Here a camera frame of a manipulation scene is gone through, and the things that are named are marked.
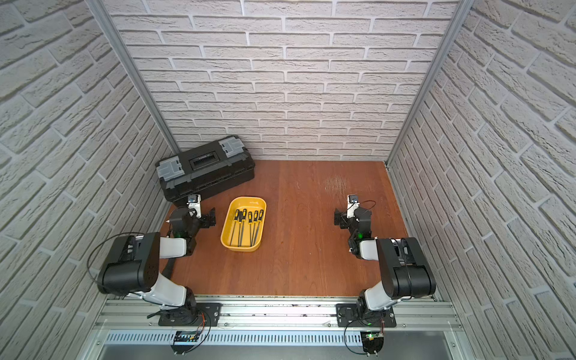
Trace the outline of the black yellow file tool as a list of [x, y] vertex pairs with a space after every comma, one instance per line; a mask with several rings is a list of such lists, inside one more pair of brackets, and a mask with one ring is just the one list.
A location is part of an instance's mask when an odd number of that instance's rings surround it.
[[253, 246], [253, 225], [254, 225], [254, 212], [248, 212], [248, 223], [249, 223], [249, 246]]
[[235, 234], [235, 231], [236, 231], [236, 225], [237, 225], [240, 217], [241, 217], [241, 212], [240, 212], [240, 210], [239, 210], [239, 209], [235, 210], [234, 218], [233, 218], [233, 221], [232, 221], [232, 231], [231, 231], [231, 235], [230, 235], [230, 239], [229, 239], [229, 246], [232, 246], [232, 245], [233, 245], [234, 234]]
[[243, 244], [243, 237], [244, 237], [244, 231], [245, 231], [245, 220], [246, 220], [247, 216], [248, 216], [248, 210], [246, 208], [243, 208], [243, 210], [241, 212], [240, 227], [239, 227], [239, 233], [238, 233], [238, 246], [240, 248], [242, 247], [242, 244]]
[[257, 243], [257, 239], [258, 239], [259, 232], [260, 232], [260, 226], [261, 226], [261, 223], [263, 222], [264, 213], [265, 213], [265, 211], [263, 209], [259, 210], [259, 212], [258, 212], [258, 216], [256, 219], [256, 232], [255, 232], [254, 237], [253, 237], [254, 243]]
[[253, 230], [252, 230], [252, 235], [251, 235], [251, 242], [250, 242], [250, 246], [254, 246], [256, 244], [257, 241], [257, 235], [256, 235], [256, 231], [257, 231], [257, 225], [258, 225], [258, 221], [260, 219], [260, 212], [259, 211], [254, 211], [253, 212]]

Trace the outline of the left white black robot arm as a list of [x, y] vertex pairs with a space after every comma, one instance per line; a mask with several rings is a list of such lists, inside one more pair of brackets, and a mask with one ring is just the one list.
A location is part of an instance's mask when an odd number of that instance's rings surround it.
[[157, 305], [159, 323], [176, 325], [195, 321], [199, 311], [194, 293], [171, 280], [171, 274], [160, 271], [160, 260], [189, 257], [197, 245], [201, 229], [216, 224], [215, 209], [198, 215], [186, 208], [177, 208], [169, 218], [173, 236], [159, 232], [143, 235], [132, 233], [114, 238], [95, 283], [103, 294], [136, 296]]

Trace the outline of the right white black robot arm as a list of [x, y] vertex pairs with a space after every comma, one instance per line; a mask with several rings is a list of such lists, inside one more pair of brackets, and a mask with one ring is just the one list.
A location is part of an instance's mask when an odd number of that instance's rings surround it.
[[349, 231], [349, 252], [360, 260], [379, 263], [380, 281], [361, 291], [356, 317], [368, 320], [410, 299], [432, 296], [437, 289], [431, 267], [418, 240], [378, 238], [371, 232], [371, 211], [358, 203], [334, 211], [334, 224]]

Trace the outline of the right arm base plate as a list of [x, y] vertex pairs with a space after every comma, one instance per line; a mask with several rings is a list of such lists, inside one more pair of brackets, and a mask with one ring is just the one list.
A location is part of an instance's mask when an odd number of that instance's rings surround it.
[[340, 303], [336, 304], [337, 325], [340, 328], [349, 327], [371, 327], [393, 329], [397, 326], [394, 311], [387, 310], [366, 310], [360, 309], [358, 304]]

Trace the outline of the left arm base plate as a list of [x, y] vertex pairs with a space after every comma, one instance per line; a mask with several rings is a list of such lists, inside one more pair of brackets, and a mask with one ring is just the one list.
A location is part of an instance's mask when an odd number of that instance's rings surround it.
[[161, 310], [158, 321], [159, 326], [216, 326], [218, 324], [221, 303], [197, 303], [196, 307], [188, 309], [178, 307], [171, 310]]

